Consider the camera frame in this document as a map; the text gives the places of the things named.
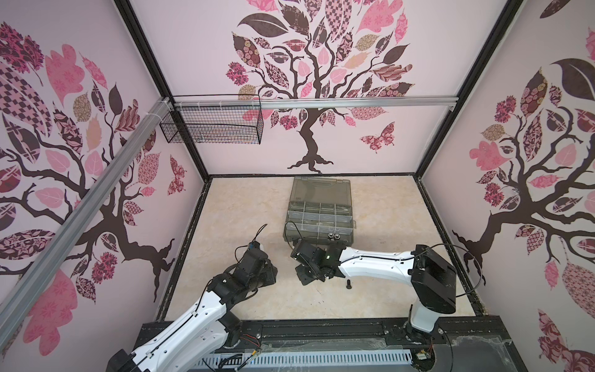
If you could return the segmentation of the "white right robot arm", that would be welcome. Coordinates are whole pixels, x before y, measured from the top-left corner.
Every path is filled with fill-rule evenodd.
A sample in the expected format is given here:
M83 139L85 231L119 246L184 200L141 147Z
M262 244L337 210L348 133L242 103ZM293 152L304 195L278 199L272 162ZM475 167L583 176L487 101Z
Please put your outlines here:
M418 298L408 325L421 333L432 333L441 316L456 312L456 270L430 246L418 244L413 251L400 253L357 250L338 242L322 249L302 239L290 246L304 286L334 277L372 277L414 288Z

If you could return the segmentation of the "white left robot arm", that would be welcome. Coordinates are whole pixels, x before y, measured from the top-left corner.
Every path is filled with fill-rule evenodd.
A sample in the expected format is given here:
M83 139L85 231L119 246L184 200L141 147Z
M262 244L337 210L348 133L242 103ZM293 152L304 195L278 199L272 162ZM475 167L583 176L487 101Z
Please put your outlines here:
M131 353L119 350L107 371L187 371L228 340L236 344L241 321L231 310L276 283L277 268L261 244L250 242L237 262L213 277L201 297L165 330Z

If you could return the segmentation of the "green transparent organizer box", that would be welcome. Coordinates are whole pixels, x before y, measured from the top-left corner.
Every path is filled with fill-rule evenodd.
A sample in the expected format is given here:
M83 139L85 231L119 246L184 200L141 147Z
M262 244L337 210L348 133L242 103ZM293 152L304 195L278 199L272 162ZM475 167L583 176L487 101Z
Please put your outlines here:
M313 245L339 241L350 246L355 229L349 180L294 178L284 225L285 241L302 239ZM341 235L340 240L330 240L329 233Z

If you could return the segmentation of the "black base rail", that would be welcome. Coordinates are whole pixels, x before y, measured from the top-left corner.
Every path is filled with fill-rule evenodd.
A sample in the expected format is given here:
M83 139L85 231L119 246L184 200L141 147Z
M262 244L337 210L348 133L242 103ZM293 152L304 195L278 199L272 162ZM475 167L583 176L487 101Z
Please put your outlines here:
M406 330L405 318L244 320L224 343L228 348L304 344L320 340L381 339L388 346L430 346L458 336L510 335L498 316L446 316L432 333Z

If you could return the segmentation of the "aluminium rail back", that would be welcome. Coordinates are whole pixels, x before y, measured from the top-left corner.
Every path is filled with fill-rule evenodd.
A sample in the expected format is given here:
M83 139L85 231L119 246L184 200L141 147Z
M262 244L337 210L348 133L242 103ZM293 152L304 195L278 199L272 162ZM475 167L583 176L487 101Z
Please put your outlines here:
M411 106L447 106L454 107L458 98L455 96L412 96L381 98L342 98L342 99L248 99L223 100L215 96L210 100L198 100L191 96L188 100L176 98L176 108L242 108L242 109L348 109L359 107L411 107Z

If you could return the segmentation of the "aluminium rail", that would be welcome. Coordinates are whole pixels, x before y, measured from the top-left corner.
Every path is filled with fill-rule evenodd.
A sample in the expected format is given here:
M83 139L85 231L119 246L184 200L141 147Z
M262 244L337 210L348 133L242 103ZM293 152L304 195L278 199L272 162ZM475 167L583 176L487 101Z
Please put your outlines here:
M9 293L1 304L1 346L4 347L31 308L49 285L67 255L77 245L91 220L103 206L110 192L122 178L127 167L171 109L170 99L158 99L143 117L139 127L129 137L126 145L117 153L90 191L82 198L82 203L61 225L48 247L33 262L31 268Z
M411 107L411 106L447 106L454 107L458 98L455 96L412 96L381 98L342 98L342 99L248 99L223 100L215 96L210 100L198 100L191 96L188 100L176 98L176 108L242 108L242 109L348 109L359 107Z

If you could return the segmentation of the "aluminium rail left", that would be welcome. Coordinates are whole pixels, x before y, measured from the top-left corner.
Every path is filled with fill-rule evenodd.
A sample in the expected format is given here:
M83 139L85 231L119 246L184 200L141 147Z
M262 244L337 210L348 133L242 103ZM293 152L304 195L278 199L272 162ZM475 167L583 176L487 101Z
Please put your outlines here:
M31 268L9 293L1 304L1 346L4 347L31 308L49 285L67 255L77 245L91 220L103 206L110 192L122 178L127 167L171 109L170 99L158 99L143 117L139 127L129 137L126 145L117 153L90 191L82 198L82 203L61 225L48 247L33 262Z

